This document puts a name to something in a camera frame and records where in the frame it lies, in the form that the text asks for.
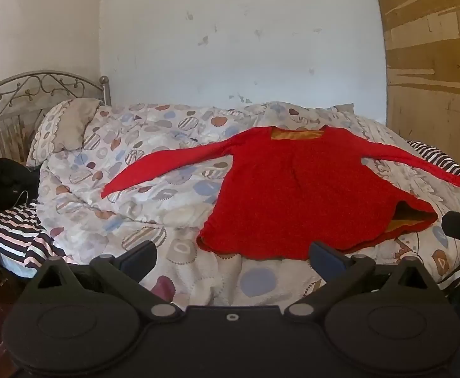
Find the black mechanical device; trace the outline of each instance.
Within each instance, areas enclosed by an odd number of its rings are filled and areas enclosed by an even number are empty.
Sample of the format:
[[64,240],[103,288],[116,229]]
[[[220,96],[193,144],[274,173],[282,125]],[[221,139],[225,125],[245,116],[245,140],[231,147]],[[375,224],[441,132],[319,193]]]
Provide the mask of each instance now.
[[[443,220],[460,238],[460,214]],[[460,378],[460,312],[414,257],[377,265],[310,247],[326,285],[290,305],[185,312],[138,282],[145,242],[88,266],[48,260],[3,328],[16,377]]]

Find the wooden door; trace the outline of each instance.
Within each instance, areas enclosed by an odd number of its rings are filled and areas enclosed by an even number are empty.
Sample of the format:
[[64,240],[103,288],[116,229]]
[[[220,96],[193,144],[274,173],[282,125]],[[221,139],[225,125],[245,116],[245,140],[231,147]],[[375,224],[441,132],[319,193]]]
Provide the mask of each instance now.
[[387,125],[460,164],[460,0],[379,0]]

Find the striped mattress cover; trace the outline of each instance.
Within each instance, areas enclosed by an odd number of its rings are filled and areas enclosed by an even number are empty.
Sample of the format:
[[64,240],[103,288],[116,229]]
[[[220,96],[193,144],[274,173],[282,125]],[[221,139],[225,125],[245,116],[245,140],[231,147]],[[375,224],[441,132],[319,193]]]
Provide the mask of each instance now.
[[[409,145],[428,162],[455,175],[460,175],[460,165],[433,146],[418,141],[408,141]],[[53,239],[42,227],[36,214],[36,202],[0,212],[0,257],[4,266],[15,274],[32,277],[35,271],[50,256],[57,255],[66,262],[73,263],[62,249],[53,244]],[[439,283],[440,288],[451,294],[460,288],[460,265]]]

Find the peeling paint patch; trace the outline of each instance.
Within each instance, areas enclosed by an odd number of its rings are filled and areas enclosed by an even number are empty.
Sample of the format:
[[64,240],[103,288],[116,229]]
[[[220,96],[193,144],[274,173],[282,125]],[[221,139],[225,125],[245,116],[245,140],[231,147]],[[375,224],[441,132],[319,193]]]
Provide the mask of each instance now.
[[205,36],[204,38],[202,38],[202,41],[199,42],[198,45],[207,45],[207,44],[209,44],[209,37]]

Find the sweater sleeve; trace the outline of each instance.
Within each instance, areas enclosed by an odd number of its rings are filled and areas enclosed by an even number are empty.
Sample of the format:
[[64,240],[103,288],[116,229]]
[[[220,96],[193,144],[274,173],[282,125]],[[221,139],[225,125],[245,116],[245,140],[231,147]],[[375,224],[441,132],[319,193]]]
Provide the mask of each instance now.
[[105,198],[111,193],[125,190],[136,184],[155,179],[171,170],[186,165],[203,162],[231,154],[233,138],[213,144],[158,151],[146,155],[122,170],[111,182],[104,186],[101,197]]
[[350,146],[357,148],[362,158],[380,159],[392,162],[405,163],[413,168],[422,169],[439,179],[445,180],[446,182],[452,183],[460,187],[460,176],[453,175],[438,166],[433,165],[430,162],[421,159],[420,157],[414,156],[399,147],[393,145],[380,144],[377,142],[370,142],[369,140],[363,139],[359,136],[353,135],[346,129],[342,129],[346,133],[344,135],[348,137],[348,143]]

